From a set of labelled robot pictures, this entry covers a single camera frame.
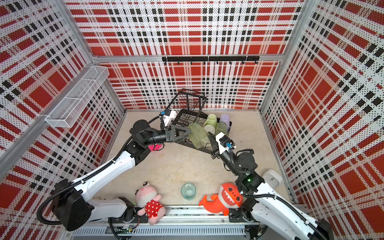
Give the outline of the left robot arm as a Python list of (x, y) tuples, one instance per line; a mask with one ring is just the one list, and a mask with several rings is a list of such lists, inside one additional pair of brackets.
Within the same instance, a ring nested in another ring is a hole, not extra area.
[(141, 163), (151, 152), (150, 146), (178, 142), (190, 133), (189, 128), (167, 127), (165, 122), (156, 130), (149, 121), (136, 121), (130, 129), (131, 136), (115, 157), (82, 177), (57, 183), (54, 193), (38, 207), (37, 220), (74, 231), (93, 220), (121, 217), (129, 207), (125, 198), (97, 204), (91, 203), (93, 196), (117, 176)]

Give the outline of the white mug green handle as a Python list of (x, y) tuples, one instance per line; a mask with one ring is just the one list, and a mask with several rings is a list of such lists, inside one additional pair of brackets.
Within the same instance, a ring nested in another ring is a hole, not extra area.
[(217, 123), (218, 123), (218, 121), (217, 121), (216, 115), (215, 114), (209, 114), (205, 123), (203, 124), (203, 126), (205, 127), (205, 126), (209, 125), (209, 126), (213, 126), (214, 128), (216, 128)]

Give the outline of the short green glass cup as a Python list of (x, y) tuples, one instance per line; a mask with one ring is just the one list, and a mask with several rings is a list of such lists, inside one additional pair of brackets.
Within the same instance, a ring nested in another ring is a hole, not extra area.
[(188, 127), (191, 132), (188, 134), (190, 141), (196, 149), (205, 147), (209, 142), (208, 132), (198, 123), (192, 123)]

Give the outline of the lavender plastic cup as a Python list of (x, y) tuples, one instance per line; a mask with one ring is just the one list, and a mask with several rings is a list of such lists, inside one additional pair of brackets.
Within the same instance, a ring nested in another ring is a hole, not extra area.
[(222, 114), (220, 117), (220, 122), (225, 123), (227, 126), (227, 131), (230, 129), (230, 116), (227, 114)]

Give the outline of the teal glass cup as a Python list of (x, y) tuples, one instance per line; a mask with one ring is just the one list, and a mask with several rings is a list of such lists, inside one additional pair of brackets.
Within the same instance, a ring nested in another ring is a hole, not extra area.
[(196, 191), (197, 191), (196, 186), (192, 183), (185, 183), (181, 187), (181, 195), (187, 201), (190, 201), (195, 197)]

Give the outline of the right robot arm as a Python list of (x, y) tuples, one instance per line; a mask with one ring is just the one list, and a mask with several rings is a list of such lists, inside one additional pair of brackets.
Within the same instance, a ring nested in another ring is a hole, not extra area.
[(208, 136), (213, 151), (237, 177), (240, 194), (246, 198), (244, 210), (257, 222), (264, 224), (286, 240), (332, 240), (333, 229), (325, 219), (316, 220), (281, 197), (260, 175), (254, 150), (236, 151), (235, 143), (224, 133)]

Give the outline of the white mug red interior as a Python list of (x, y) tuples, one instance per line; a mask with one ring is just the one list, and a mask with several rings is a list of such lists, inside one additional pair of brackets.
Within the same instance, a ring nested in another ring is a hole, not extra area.
[(204, 125), (204, 130), (215, 135), (216, 127), (212, 125)]

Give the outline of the tall green glass cup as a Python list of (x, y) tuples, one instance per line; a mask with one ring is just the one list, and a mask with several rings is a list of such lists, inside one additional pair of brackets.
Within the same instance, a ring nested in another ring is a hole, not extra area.
[(228, 132), (228, 130), (227, 130), (227, 124), (226, 123), (224, 123), (224, 122), (217, 123), (215, 135), (218, 135), (220, 133), (227, 135), (227, 132)]

